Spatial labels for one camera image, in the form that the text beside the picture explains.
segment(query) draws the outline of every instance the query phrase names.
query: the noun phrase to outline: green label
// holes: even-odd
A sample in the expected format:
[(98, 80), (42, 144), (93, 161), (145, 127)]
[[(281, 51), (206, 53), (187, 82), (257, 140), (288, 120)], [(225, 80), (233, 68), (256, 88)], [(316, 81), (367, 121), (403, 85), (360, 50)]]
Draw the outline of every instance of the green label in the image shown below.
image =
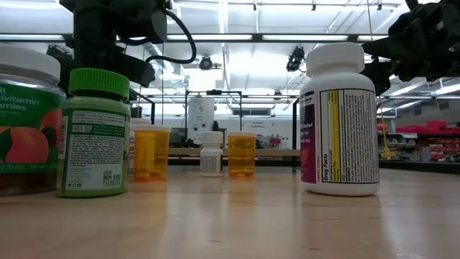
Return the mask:
[(97, 109), (64, 109), (62, 161), (57, 175), (64, 190), (120, 188), (127, 174), (129, 117)]
[(56, 170), (65, 97), (0, 84), (0, 174)]

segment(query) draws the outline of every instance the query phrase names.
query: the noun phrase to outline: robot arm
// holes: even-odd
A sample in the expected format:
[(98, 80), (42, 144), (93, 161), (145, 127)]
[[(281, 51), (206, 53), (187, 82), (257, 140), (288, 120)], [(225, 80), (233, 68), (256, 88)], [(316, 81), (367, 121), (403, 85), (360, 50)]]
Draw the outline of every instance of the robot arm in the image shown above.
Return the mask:
[[(74, 49), (74, 59), (49, 51), (63, 67), (63, 89), (68, 85), (69, 68), (105, 69), (120, 73), (141, 86), (149, 86), (155, 79), (155, 71), (149, 64), (151, 60), (192, 63), (196, 58), (195, 43), (182, 21), (168, 10), (171, 9), (168, 0), (60, 0), (60, 4), (74, 13), (73, 39), (66, 40), (66, 45)], [(163, 43), (167, 36), (167, 15), (187, 35), (192, 47), (190, 59), (153, 56), (143, 61), (126, 55), (125, 49), (116, 45), (117, 37), (127, 45)]]
[(402, 81), (460, 76), (460, 1), (406, 2), (410, 12), (388, 29), (388, 37), (362, 45), (365, 53), (391, 60), (374, 64), (372, 70), (380, 69), (386, 78), (395, 74)]

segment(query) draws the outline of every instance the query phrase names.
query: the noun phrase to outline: small white bottle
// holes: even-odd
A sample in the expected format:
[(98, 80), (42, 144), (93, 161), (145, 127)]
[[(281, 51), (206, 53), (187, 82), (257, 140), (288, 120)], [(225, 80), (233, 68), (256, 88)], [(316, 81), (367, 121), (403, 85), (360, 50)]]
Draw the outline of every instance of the small white bottle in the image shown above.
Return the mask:
[(202, 132), (201, 145), (203, 149), (200, 152), (200, 172), (204, 177), (221, 177), (222, 173), (221, 159), (223, 152), (221, 150), (224, 137), (222, 132)]

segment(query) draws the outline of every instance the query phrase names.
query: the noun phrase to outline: green bottle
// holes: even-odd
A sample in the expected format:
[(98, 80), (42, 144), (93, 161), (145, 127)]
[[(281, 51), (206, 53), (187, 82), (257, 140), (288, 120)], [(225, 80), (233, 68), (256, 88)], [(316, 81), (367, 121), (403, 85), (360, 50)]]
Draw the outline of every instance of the green bottle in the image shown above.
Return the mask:
[(59, 197), (98, 197), (126, 191), (131, 112), (129, 79), (91, 68), (70, 73), (63, 107), (57, 190)]

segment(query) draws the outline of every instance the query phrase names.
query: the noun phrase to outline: green bottle cap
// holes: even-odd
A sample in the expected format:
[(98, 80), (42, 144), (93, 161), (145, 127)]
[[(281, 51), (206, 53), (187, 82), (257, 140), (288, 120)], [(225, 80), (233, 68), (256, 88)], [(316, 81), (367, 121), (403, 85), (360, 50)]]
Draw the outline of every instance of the green bottle cap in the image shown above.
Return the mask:
[(77, 68), (70, 72), (69, 92), (95, 90), (129, 98), (129, 79), (118, 73), (94, 68)]

